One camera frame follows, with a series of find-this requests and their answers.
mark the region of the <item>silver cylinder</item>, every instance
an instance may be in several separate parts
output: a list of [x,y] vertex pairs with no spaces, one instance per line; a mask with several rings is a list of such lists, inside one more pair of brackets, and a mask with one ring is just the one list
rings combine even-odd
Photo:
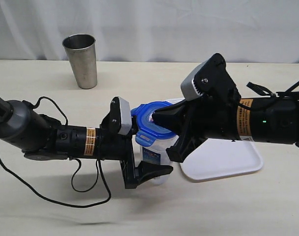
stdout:
[[76,82],[82,89],[92,89],[97,85],[95,42],[89,34],[74,34],[62,42]]

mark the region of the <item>screw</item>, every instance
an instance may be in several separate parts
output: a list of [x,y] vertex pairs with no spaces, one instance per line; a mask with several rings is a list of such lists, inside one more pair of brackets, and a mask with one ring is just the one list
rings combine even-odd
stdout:
[[61,140],[66,140],[67,139],[67,133],[61,133],[60,134],[60,139]]
[[208,79],[207,78],[202,79],[201,82],[204,83],[204,84],[206,84],[206,83],[208,83]]

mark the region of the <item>white tray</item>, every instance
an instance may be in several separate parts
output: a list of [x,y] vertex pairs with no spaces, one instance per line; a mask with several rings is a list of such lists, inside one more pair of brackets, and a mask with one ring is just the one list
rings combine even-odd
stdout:
[[[167,101],[174,104],[181,100],[183,98]],[[188,178],[199,181],[250,174],[263,165],[254,143],[217,139],[208,139],[180,164]]]

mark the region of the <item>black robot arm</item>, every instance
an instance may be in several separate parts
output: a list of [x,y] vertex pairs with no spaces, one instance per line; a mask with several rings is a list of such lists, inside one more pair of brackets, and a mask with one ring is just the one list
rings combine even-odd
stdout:
[[137,124],[131,118],[129,103],[120,97],[111,101],[110,112],[99,128],[63,125],[55,118],[37,114],[35,108],[27,101],[0,98],[0,139],[20,148],[26,158],[117,160],[125,188],[129,189],[173,170],[144,161],[135,166],[132,137]]
[[220,54],[193,70],[181,84],[185,99],[152,115],[155,124],[179,135],[166,150],[170,160],[183,162],[208,138],[299,147],[299,91],[292,92],[299,82],[277,95],[247,86],[268,97],[241,98]]

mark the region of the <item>blue lid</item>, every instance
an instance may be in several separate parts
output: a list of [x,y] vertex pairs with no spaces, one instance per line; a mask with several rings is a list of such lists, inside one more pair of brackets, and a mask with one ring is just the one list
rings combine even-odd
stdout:
[[172,105],[169,102],[151,102],[141,104],[139,107],[131,110],[131,115],[136,116],[138,132],[136,134],[136,142],[144,147],[151,146],[156,139],[170,139],[175,133],[156,125],[153,122],[152,114],[155,110]]

